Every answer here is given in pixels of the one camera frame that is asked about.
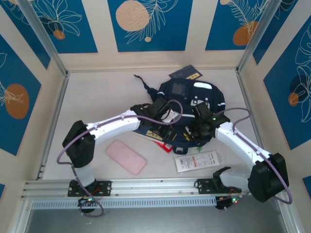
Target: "gray floor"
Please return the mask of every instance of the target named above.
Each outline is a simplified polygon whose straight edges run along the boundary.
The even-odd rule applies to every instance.
[[[32,211],[27,233],[283,233],[274,199],[247,197],[228,212],[215,207],[108,209],[87,218],[78,210]]]

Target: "backpack strap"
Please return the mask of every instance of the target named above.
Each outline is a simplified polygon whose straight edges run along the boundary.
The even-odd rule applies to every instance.
[[[157,99],[157,93],[158,91],[155,90],[154,88],[150,88],[145,82],[144,80],[142,79],[142,77],[138,76],[138,75],[135,75],[134,76],[136,78],[139,78],[141,81],[142,81],[142,84],[144,85],[144,88],[147,90],[147,93],[150,95],[151,97],[151,100],[154,102],[156,99]]]
[[[175,154],[187,154],[188,153],[188,148],[181,148],[183,150],[177,150],[177,148],[179,149],[180,147],[173,147],[173,151]]]

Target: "red package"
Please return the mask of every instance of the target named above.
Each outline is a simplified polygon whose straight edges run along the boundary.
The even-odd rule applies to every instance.
[[[170,144],[166,144],[166,143],[159,143],[159,142],[155,142],[157,143],[162,149],[164,149],[167,153],[170,153],[173,150],[173,147]]]

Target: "cable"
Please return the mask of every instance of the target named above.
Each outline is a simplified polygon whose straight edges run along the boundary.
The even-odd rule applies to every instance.
[[[241,200],[245,199],[245,197],[249,194],[249,192],[246,192],[239,200],[237,203],[230,205],[229,207],[225,207],[223,210],[227,211],[229,209],[231,209],[232,207],[236,206],[236,204],[240,203]]]
[[[236,125],[237,125],[238,123],[240,123],[241,121],[250,118],[251,115],[252,115],[252,113],[251,113],[251,111],[249,111],[249,110],[246,109],[246,108],[228,108],[228,109],[225,109],[225,110],[223,110],[223,111],[220,111],[220,112],[216,113],[214,116],[217,116],[217,115],[219,115],[219,114],[221,114],[221,113],[224,113],[224,112],[230,111],[230,110],[245,110],[245,111],[248,112],[248,116],[246,116],[246,117],[244,117],[244,118],[241,118],[241,119],[237,120],[236,122],[234,122],[234,124],[233,124],[233,126],[232,126],[232,130],[233,130],[233,132],[235,132],[235,127],[236,127]],[[247,144],[250,148],[252,148],[255,152],[258,151],[251,143],[249,143],[246,139],[244,139],[240,134],[238,134],[238,133],[236,133],[236,132],[235,132],[235,134],[236,134],[236,136],[237,136],[239,139],[241,139],[244,143],[246,143],[246,144]],[[277,169],[273,166],[273,164],[272,164],[261,152],[259,152],[258,155],[259,155],[261,158],[264,159],[264,161],[271,167],[271,169],[274,171],[274,173],[276,174],[276,176],[279,178],[279,180],[281,181],[282,185],[284,186],[284,189],[285,189],[285,191],[286,191],[286,193],[287,193],[287,195],[288,195],[288,199],[289,199],[289,200],[286,201],[286,200],[283,200],[283,199],[281,199],[281,198],[279,198],[279,197],[276,197],[276,196],[274,196],[274,198],[277,199],[277,200],[279,200],[279,201],[282,202],[282,203],[291,204],[291,203],[293,202],[292,194],[291,194],[291,192],[290,192],[288,186],[286,185],[284,179],[283,179],[282,176],[280,175],[280,173],[277,171]]]
[[[232,193],[232,188],[230,188],[230,192],[227,197],[230,197],[231,193]]]
[[[94,192],[92,192],[92,195],[94,195],[95,193],[97,193],[97,192],[102,192],[102,195],[101,195],[101,197],[99,198],[99,200],[101,200],[102,199],[102,197],[104,196],[104,192],[100,189],[100,188],[97,188],[97,189],[95,189],[95,191]],[[80,210],[80,212],[82,213],[82,207],[83,206],[85,206],[86,204],[88,204],[87,205],[87,207],[89,207],[91,204],[93,204],[95,201],[93,201],[93,200],[87,200],[87,201],[85,201],[85,202],[83,202],[81,205],[80,205],[80,208],[79,208],[79,210]]]
[[[157,120],[151,119],[151,118],[146,117],[146,116],[127,115],[127,116],[124,116],[124,117],[117,117],[117,118],[114,118],[114,119],[105,121],[105,122],[99,124],[99,125],[97,126],[97,128],[102,127],[102,126],[107,125],[107,124],[110,124],[110,123],[112,123],[112,122],[115,122],[115,121],[117,121],[117,120],[124,120],[124,119],[126,119],[126,118],[142,118],[142,119],[149,120],[149,121],[151,121],[151,122],[154,122],[154,123],[157,123],[157,124],[160,124],[160,125],[172,125],[172,124],[175,124],[175,123],[176,123],[177,121],[179,121],[180,118],[182,117],[182,114],[183,114],[183,106],[182,106],[181,103],[178,102],[177,100],[170,100],[170,101],[168,101],[168,103],[170,103],[170,102],[176,102],[176,103],[179,105],[179,107],[180,107],[180,114],[179,114],[178,118],[177,118],[176,120],[172,121],[172,122],[167,122],[167,123],[165,123],[165,122],[162,122],[162,121],[157,121]],[[78,182],[79,186],[85,191],[85,193],[86,193],[89,197],[91,197],[91,198],[94,200],[94,202],[96,202],[96,204],[98,204],[98,206],[100,207],[100,209],[101,209],[101,211],[102,211],[99,215],[86,215],[86,214],[84,214],[84,213],[83,213],[83,215],[86,216],[86,217],[101,217],[101,216],[104,215],[104,208],[103,208],[103,206],[102,206],[102,205],[99,203],[99,201],[98,201],[96,198],[94,198],[94,196],[82,185],[80,179],[79,179],[78,176],[77,176],[77,173],[76,173],[76,171],[75,171],[75,169],[74,169],[73,164],[72,164],[71,162],[61,162],[61,161],[60,161],[60,159],[61,159],[61,157],[63,156],[63,154],[66,152],[66,150],[67,150],[69,147],[71,147],[71,146],[73,145],[73,143],[75,143],[78,139],[80,139],[81,137],[83,137],[84,135],[88,134],[89,132],[91,132],[91,131],[93,131],[93,130],[95,130],[95,127],[92,127],[92,128],[90,128],[90,129],[84,131],[83,133],[81,133],[81,134],[79,134],[78,136],[76,136],[71,142],[69,142],[69,143],[64,147],[64,149],[60,152],[60,154],[58,155],[58,157],[57,157],[57,159],[56,159],[56,162],[57,162],[58,164],[60,164],[60,165],[70,165],[70,166],[71,166],[72,172],[73,172],[74,177],[75,177],[76,181]]]

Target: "navy backpack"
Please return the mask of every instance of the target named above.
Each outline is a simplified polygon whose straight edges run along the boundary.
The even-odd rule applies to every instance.
[[[165,101],[177,100],[182,104],[184,110],[182,117],[173,125],[177,132],[177,137],[173,141],[164,141],[173,146],[174,153],[187,154],[188,148],[201,147],[210,141],[211,136],[207,135],[202,142],[196,143],[185,137],[184,133],[186,132],[185,127],[195,119],[192,112],[195,105],[206,102],[209,109],[214,113],[225,109],[224,95],[216,86],[197,80],[170,79],[162,83],[159,90],[156,90],[150,88],[140,76],[134,76],[141,79],[144,88],[147,90],[153,102],[161,97]],[[180,112],[177,103],[172,102],[170,106],[173,111]]]

